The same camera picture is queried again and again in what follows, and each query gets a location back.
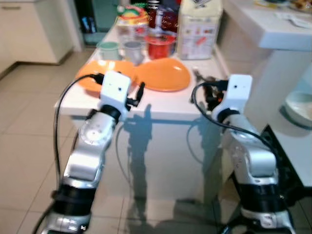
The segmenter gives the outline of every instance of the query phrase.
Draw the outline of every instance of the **white table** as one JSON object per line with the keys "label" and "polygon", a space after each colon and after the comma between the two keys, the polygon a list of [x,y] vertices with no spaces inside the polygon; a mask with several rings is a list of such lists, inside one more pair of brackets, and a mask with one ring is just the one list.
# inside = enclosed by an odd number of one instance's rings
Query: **white table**
{"label": "white table", "polygon": [[[115,28],[104,40],[117,41]],[[96,50],[89,61],[94,59]],[[145,89],[139,106],[117,126],[102,179],[108,195],[128,196],[134,190],[136,196],[154,199],[196,198],[209,202],[231,173],[230,159],[215,157],[219,128],[204,120],[189,102],[195,86],[193,67],[204,77],[224,77],[215,58],[183,63],[192,77],[189,87],[173,93]],[[79,127],[98,102],[76,85],[65,97],[61,113],[70,115]],[[118,157],[133,190],[124,179]]]}
{"label": "white table", "polygon": [[312,60],[312,30],[279,19],[276,13],[292,13],[309,22],[312,18],[289,8],[257,6],[253,0],[224,0],[223,4],[228,20],[221,26],[218,46],[231,73],[253,76],[245,114],[261,131]]}

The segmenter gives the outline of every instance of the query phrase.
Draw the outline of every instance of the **black cable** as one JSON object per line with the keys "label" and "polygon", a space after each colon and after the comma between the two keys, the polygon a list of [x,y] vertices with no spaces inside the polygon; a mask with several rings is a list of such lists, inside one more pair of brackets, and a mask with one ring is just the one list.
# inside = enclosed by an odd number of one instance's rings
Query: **black cable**
{"label": "black cable", "polygon": [[42,213],[42,215],[40,216],[40,218],[38,219],[32,234],[37,234],[37,231],[39,230],[39,227],[41,226],[41,223],[43,222],[44,218],[49,214],[49,212],[51,211],[52,207],[53,207],[53,201],[51,202],[51,204],[48,206],[48,208]]}
{"label": "black cable", "polygon": [[207,119],[209,120],[210,122],[220,126],[220,127],[223,127],[223,128],[229,128],[229,129],[232,129],[232,130],[235,130],[235,131],[239,131],[239,132],[243,132],[243,133],[246,133],[246,134],[250,134],[252,135],[253,137],[257,138],[258,140],[260,140],[265,146],[267,146],[271,151],[272,153],[275,155],[275,150],[273,148],[273,146],[263,137],[259,136],[258,134],[256,133],[253,133],[251,131],[248,131],[246,129],[243,129],[243,128],[239,128],[239,127],[235,127],[235,126],[232,126],[232,125],[228,125],[228,124],[224,124],[224,123],[220,123],[214,119],[212,119],[209,115],[206,114],[206,111],[203,110],[202,108],[200,108],[197,100],[196,100],[196,93],[197,93],[197,90],[202,87],[202,86],[205,86],[205,85],[211,85],[212,82],[204,82],[204,83],[201,83],[201,84],[198,84],[197,86],[195,86],[195,88],[193,89],[192,91],[192,101],[193,103],[195,104],[196,108],[202,113],[202,115]]}
{"label": "black cable", "polygon": [[85,78],[97,78],[97,75],[88,74],[79,77],[78,79],[71,82],[62,92],[62,94],[59,97],[58,104],[55,109],[54,114],[54,129],[53,129],[53,146],[54,146],[54,153],[55,153],[55,167],[56,167],[56,176],[57,176],[57,189],[61,186],[61,175],[60,175],[60,159],[59,159],[59,146],[58,146],[58,125],[59,125],[59,111],[62,104],[62,101],[68,92],[68,90],[77,82],[81,81]]}

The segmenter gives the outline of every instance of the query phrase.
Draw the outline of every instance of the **green cup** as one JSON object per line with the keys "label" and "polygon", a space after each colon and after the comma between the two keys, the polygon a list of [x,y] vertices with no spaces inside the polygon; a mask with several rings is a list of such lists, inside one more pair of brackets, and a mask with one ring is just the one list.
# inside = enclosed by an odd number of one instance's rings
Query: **green cup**
{"label": "green cup", "polygon": [[99,42],[97,44],[99,56],[102,60],[121,60],[118,52],[118,43],[113,41]]}

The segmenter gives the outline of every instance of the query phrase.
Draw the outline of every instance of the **robotic arm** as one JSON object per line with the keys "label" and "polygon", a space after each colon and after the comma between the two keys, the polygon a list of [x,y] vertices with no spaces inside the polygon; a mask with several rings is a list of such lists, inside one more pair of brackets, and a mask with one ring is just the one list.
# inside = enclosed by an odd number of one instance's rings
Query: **robotic arm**
{"label": "robotic arm", "polygon": [[93,110],[80,127],[76,147],[71,153],[42,234],[81,234],[88,229],[91,207],[98,187],[105,151],[119,120],[125,120],[130,105],[140,102],[144,83],[136,100],[127,98],[131,80],[109,71],[100,93],[99,111]]}
{"label": "robotic arm", "polygon": [[[225,128],[222,138],[222,147],[232,159],[236,188],[241,198],[240,224],[243,222],[252,230],[286,229],[294,234],[290,213],[278,189],[276,157],[259,137],[247,133],[259,136],[257,129],[243,115],[251,85],[251,76],[231,75],[228,85],[219,85],[227,92],[211,114],[214,122],[246,130]],[[234,221],[220,233],[226,234],[238,224]]]}

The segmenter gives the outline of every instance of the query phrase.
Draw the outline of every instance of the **doorway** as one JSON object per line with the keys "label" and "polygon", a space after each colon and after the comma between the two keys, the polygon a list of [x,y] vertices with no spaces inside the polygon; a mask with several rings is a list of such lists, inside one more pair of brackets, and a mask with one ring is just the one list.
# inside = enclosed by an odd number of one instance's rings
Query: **doorway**
{"label": "doorway", "polygon": [[75,0],[86,46],[96,46],[113,26],[119,0]]}

